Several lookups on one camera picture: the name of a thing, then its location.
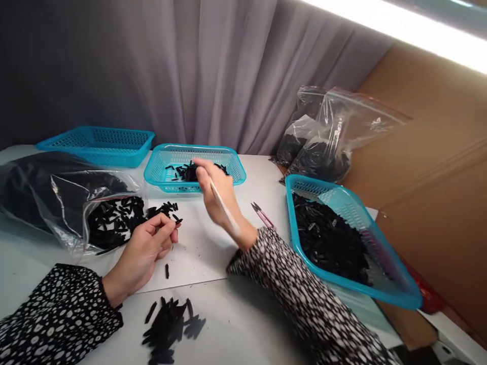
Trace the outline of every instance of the polka dot sleeve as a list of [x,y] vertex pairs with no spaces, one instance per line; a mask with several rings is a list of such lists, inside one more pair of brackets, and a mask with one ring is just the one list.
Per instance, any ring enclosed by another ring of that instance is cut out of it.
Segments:
[[329,290],[272,229],[240,250],[227,267],[261,285],[279,302],[297,336],[318,364],[396,364],[377,335]]
[[122,325],[101,277],[57,264],[29,299],[0,321],[0,365],[75,364]]

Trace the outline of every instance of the brown cardboard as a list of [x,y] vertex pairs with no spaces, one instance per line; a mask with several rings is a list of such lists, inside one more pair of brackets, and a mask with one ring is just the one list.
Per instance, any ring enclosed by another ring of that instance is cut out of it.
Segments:
[[417,311],[399,308],[381,301],[377,301],[377,304],[409,351],[431,346],[438,341],[435,327]]
[[487,340],[487,77],[396,44],[359,92],[413,121],[354,151],[343,185]]

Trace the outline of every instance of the small scissors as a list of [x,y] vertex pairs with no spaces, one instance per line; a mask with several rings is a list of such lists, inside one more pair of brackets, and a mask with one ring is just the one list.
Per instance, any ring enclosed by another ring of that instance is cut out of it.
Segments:
[[275,229],[274,223],[269,219],[269,217],[262,211],[260,206],[257,205],[256,202],[252,202],[252,208],[255,210],[255,213],[259,216],[259,218],[264,222],[267,228]]

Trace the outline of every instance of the fluorescent light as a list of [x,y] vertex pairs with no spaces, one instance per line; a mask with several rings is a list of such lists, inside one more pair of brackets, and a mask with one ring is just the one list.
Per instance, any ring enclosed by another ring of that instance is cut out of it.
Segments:
[[302,0],[487,75],[487,41],[382,0]]
[[462,0],[450,0],[452,3],[455,3],[455,4],[458,4],[458,5],[461,5],[461,6],[464,6],[464,7],[467,7],[467,8],[471,8],[473,6],[473,4],[470,4],[470,3],[467,3],[467,2],[464,2]]

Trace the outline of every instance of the turquoise basket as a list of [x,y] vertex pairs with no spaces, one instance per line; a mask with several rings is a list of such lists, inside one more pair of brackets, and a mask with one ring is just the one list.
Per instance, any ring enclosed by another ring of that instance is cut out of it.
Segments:
[[42,151],[63,151],[95,165],[138,167],[151,149],[154,132],[78,127],[36,144]]
[[192,144],[161,144],[154,148],[151,158],[144,171],[144,179],[152,185],[158,186],[165,193],[199,193],[197,182],[172,181],[176,171],[168,165],[189,165],[194,158],[203,158],[213,163],[223,164],[233,178],[233,185],[242,184],[247,175],[238,158],[237,152],[228,147],[204,146]]
[[[367,273],[373,283],[372,287],[320,269],[306,257],[299,242],[293,192],[328,205],[351,227],[360,231],[362,241],[368,250],[370,269]],[[398,307],[414,310],[421,306],[423,299],[418,286],[354,193],[330,182],[301,175],[289,175],[286,177],[286,197],[293,249],[319,278]]]

